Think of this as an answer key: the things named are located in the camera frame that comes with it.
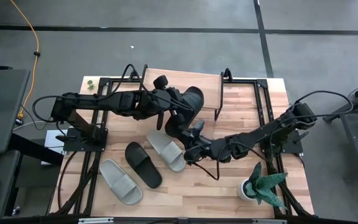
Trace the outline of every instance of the yellow cable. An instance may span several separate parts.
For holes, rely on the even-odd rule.
[[[38,36],[37,36],[37,33],[35,33],[35,30],[34,28],[32,27],[30,21],[26,18],[26,16],[23,14],[23,12],[19,9],[19,7],[17,7],[17,5],[15,4],[15,2],[13,0],[11,0],[12,4],[16,7],[16,9],[19,11],[19,13],[22,15],[22,17],[27,21],[27,23],[29,24],[32,32],[34,33],[35,35],[35,40],[37,41],[37,51],[36,53],[38,54],[39,53],[39,47],[40,47],[40,44],[39,44],[39,41],[38,41]],[[24,100],[24,103],[23,103],[23,107],[25,106],[25,104],[27,103],[27,100],[29,99],[29,96],[31,95],[32,93],[32,89],[34,87],[34,81],[35,81],[35,69],[37,68],[37,62],[38,62],[38,57],[39,55],[36,55],[35,56],[35,61],[34,61],[34,66],[32,67],[32,82],[31,82],[31,88],[30,88],[30,91],[29,93],[27,94],[25,100]],[[19,119],[23,119],[24,117],[24,113],[23,113],[24,109],[22,108],[19,112],[19,114],[17,115],[17,117]]]

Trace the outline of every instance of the wooden tabletop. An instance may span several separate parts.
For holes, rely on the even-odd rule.
[[[96,90],[88,90],[88,80],[95,85],[100,77],[84,77],[80,93],[93,94]],[[288,98],[284,81],[281,78],[268,78],[270,98],[275,117],[280,116],[288,107]],[[185,85],[192,83],[183,79]],[[137,90],[139,84],[123,83],[119,91]],[[84,119],[91,121],[92,111],[78,111]],[[204,119],[205,126],[202,134],[210,139],[222,138],[230,134],[249,132],[259,127],[259,119],[256,110],[255,93],[252,85],[248,84],[224,84],[224,101],[221,114],[214,121],[214,110],[203,109],[197,119]],[[95,189],[92,216],[110,217],[199,217],[199,218],[273,218],[273,208],[262,202],[241,200],[236,193],[236,187],[248,178],[252,169],[261,161],[253,153],[249,153],[243,159],[232,160],[230,163],[221,164],[221,179],[215,181],[204,171],[186,165],[181,173],[172,172],[157,153],[152,149],[146,139],[150,129],[155,129],[157,118],[149,118],[144,121],[135,121],[132,118],[124,118],[109,112],[107,128],[109,129],[108,146],[102,154],[101,161],[112,159],[131,176],[143,191],[143,199],[137,205],[124,205],[110,191],[103,176],[99,173]],[[138,142],[150,155],[153,163],[160,171],[163,182],[160,187],[150,189],[140,177],[129,167],[124,158],[126,146],[132,142]],[[313,207],[306,181],[305,171],[297,157],[290,154],[282,155],[285,172],[288,173],[287,185],[296,199],[306,211],[313,213]],[[77,153],[67,167],[62,181],[62,202],[64,203],[75,190],[80,179],[84,153]],[[216,161],[204,159],[200,165],[216,174]],[[264,174],[267,173],[265,163],[262,161]],[[88,188],[84,191],[81,211],[86,203]],[[57,191],[53,197],[50,212],[57,210]]]

